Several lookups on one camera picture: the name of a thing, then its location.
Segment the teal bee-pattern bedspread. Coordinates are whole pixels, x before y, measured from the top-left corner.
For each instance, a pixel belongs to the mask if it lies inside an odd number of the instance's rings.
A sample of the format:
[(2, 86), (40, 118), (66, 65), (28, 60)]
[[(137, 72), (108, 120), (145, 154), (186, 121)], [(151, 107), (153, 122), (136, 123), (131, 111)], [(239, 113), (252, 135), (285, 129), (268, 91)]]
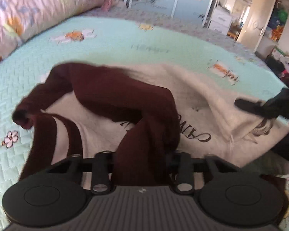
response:
[(8, 225), (2, 196), (17, 182), (33, 139), (31, 130), (13, 123), (14, 108), (46, 79), (53, 65), (69, 60), (98, 65), (175, 64), (263, 100), (283, 87), (267, 65), (241, 44), (194, 24), (118, 8), (107, 13), (91, 10), (66, 20), (0, 63), (0, 230)]

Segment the white drawer cabinet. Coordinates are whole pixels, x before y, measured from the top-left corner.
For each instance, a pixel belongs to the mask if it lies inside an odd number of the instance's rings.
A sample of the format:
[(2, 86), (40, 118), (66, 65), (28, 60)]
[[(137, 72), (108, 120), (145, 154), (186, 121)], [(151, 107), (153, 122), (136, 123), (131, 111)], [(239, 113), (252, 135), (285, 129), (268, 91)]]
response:
[(209, 23), (209, 29), (227, 35), (232, 23), (232, 15), (222, 8), (215, 8)]

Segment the floral rolled quilt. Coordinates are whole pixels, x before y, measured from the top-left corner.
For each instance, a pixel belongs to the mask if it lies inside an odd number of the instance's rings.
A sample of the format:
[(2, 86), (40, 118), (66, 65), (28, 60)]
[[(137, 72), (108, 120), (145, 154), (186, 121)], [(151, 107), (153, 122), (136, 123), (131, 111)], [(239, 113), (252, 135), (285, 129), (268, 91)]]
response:
[(0, 0), (0, 61), (33, 36), (105, 0)]

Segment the grey and maroon sweatshirt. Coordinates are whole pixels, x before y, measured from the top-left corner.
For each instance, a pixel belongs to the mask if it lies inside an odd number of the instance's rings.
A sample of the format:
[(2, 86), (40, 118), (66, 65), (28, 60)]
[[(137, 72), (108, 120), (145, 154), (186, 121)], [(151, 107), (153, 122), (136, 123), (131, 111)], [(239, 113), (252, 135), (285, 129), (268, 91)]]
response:
[(238, 109), (239, 97), (177, 66), (56, 65), (12, 116), (34, 129), (20, 177), (72, 155), (113, 151), (118, 184), (166, 185), (165, 157), (176, 150), (216, 155), (260, 174), (289, 174), (289, 161), (272, 151), (289, 126)]

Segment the white room door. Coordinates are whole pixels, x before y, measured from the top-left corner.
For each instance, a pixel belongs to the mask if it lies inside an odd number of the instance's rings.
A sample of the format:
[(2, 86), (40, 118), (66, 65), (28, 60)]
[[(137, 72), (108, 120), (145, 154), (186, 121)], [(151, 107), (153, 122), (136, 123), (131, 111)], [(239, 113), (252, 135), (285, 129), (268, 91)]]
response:
[(253, 53), (257, 50), (264, 35), (275, 2), (276, 0), (252, 1), (249, 14), (237, 41)]

